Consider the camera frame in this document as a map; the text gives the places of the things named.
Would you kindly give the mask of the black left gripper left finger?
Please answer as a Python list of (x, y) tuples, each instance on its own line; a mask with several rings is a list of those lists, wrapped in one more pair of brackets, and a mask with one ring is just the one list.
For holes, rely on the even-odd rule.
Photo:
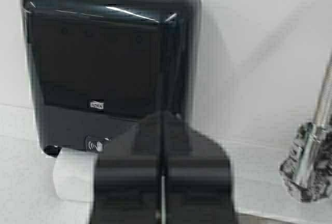
[(98, 155), (90, 223), (160, 223), (161, 118), (146, 116)]

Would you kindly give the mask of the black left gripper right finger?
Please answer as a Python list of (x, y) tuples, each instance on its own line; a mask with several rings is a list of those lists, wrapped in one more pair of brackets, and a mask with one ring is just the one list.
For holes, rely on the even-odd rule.
[(163, 115), (167, 223), (235, 223), (227, 153), (172, 114)]

